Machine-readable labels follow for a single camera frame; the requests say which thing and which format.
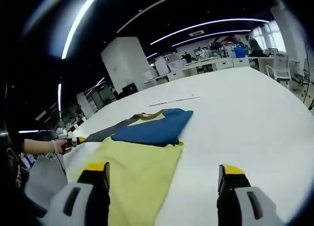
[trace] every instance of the air vent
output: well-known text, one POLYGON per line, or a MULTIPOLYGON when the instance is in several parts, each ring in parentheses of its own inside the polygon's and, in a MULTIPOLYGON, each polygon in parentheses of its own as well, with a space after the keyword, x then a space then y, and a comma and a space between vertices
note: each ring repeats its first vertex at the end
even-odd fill
POLYGON ((194 33, 189 33, 189 35, 191 37, 193 37, 193 36, 197 36, 197 35, 200 35, 200 34, 203 34, 203 33, 205 33, 204 30, 200 30, 200 31, 196 31, 194 33))

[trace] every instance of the blue container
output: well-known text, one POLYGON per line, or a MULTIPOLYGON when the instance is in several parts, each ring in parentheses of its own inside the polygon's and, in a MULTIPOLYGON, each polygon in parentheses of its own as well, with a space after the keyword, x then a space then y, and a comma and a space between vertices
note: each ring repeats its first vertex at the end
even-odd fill
POLYGON ((245 47, 243 46, 235 46, 235 56, 236 58, 245 57, 245 47))

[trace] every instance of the window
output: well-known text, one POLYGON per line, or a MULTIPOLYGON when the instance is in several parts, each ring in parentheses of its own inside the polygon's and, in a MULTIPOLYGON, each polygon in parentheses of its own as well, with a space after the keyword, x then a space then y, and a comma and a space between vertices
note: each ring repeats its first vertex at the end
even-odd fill
POLYGON ((262 50, 267 49, 264 36, 262 34, 261 27, 257 27, 253 29, 253 37, 256 39, 256 41, 259 43, 262 50))
POLYGON ((268 41, 269 41, 269 48, 278 48, 279 51, 286 51, 285 43, 283 37, 280 33, 279 27, 276 21, 272 21, 268 24, 265 24, 265 30, 268 41))

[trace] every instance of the human arm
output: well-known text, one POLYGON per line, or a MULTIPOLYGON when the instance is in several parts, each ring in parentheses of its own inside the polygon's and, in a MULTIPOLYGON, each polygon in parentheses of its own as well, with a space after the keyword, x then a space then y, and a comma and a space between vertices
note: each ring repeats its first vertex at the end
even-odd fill
MULTIPOLYGON (((56 140, 56 148, 59 153, 62 153, 62 145, 66 144, 66 140, 56 140)), ((35 141, 31 139, 24 140, 23 153, 25 154, 46 154, 54 152, 54 147, 51 141, 35 141)))

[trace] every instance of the bracelet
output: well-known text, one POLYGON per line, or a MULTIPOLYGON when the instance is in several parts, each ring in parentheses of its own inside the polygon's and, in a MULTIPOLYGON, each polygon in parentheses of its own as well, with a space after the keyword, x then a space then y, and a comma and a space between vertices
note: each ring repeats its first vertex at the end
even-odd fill
POLYGON ((55 140, 52 140, 51 142, 52 142, 52 145, 53 145, 54 152, 55 152, 55 154, 57 154, 58 153, 57 144, 55 143, 55 140))

